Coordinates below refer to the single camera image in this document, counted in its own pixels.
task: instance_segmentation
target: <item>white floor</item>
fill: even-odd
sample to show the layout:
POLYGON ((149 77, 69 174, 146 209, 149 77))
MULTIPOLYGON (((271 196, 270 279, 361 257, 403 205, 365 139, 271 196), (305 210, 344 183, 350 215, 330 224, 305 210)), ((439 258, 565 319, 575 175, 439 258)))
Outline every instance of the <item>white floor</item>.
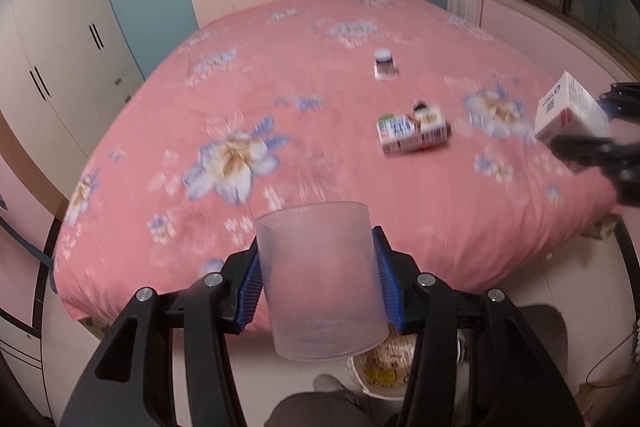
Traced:
MULTIPOLYGON (((563 315, 569 335, 568 378, 573 391, 593 365, 634 328, 635 313, 625 266, 612 238, 608 242, 576 238, 552 255, 511 274, 499 285, 517 305, 550 304, 563 315)), ((97 341, 73 322, 56 295, 47 291, 44 304, 42 355, 45 383, 54 420, 58 422, 72 388, 97 341)), ((269 337, 240 336, 229 343, 236 386, 249 427, 264 424, 286 396, 312 390, 319 373, 331 373, 355 389, 344 363, 289 362, 276 355, 269 337)), ((629 340, 609 357, 591 380, 613 380, 632 362, 629 340)), ((175 335, 174 384, 178 423, 191 425, 184 384, 182 338, 175 335)), ((371 403, 382 422, 390 404, 371 403)))

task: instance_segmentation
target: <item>bed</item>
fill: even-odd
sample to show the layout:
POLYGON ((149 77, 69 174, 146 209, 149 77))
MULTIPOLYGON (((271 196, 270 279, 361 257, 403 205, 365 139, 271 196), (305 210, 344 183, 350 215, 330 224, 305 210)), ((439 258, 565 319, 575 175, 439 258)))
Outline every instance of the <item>bed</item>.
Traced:
MULTIPOLYGON (((56 245, 74 319, 112 322, 142 286, 185 288, 254 221, 318 201, 369 207, 392 247, 479 291, 615 203, 533 136, 555 82, 425 0, 193 0, 200 29, 149 77, 89 160, 56 245), (399 78, 374 79, 390 48, 399 78), (388 157, 376 122, 441 106, 449 144, 388 157)), ((263 301, 254 330, 269 329, 263 301)))

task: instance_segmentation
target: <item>small bottle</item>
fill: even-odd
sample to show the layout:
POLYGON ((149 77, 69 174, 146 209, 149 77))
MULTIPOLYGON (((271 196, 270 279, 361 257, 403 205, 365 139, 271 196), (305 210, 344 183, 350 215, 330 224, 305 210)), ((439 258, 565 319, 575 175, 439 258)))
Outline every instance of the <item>small bottle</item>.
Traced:
POLYGON ((398 77, 398 70, 391 50, 376 50, 374 57, 376 58, 376 80, 388 80, 398 77))

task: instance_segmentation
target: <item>translucent cup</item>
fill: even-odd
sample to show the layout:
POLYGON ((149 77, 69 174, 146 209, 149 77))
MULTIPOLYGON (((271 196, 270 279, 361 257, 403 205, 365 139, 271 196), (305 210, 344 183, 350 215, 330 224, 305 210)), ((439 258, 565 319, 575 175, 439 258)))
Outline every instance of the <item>translucent cup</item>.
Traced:
POLYGON ((294 206, 256 221, 262 282, 276 352, 336 360, 388 335, 366 205, 294 206))

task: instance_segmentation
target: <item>cardboard box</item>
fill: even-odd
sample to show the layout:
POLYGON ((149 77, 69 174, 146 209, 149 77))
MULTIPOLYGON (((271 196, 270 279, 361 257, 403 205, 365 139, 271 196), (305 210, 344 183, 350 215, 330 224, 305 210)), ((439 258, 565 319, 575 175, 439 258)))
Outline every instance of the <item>cardboard box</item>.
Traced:
POLYGON ((447 122, 440 107, 416 110, 413 116, 392 114, 378 120, 378 138, 385 154, 411 152, 447 142, 447 122))
MULTIPOLYGON (((540 100, 536 114, 536 138, 549 146, 559 135, 609 137, 609 118, 598 103, 566 71, 540 100)), ((576 164, 567 165, 581 170, 576 164)))

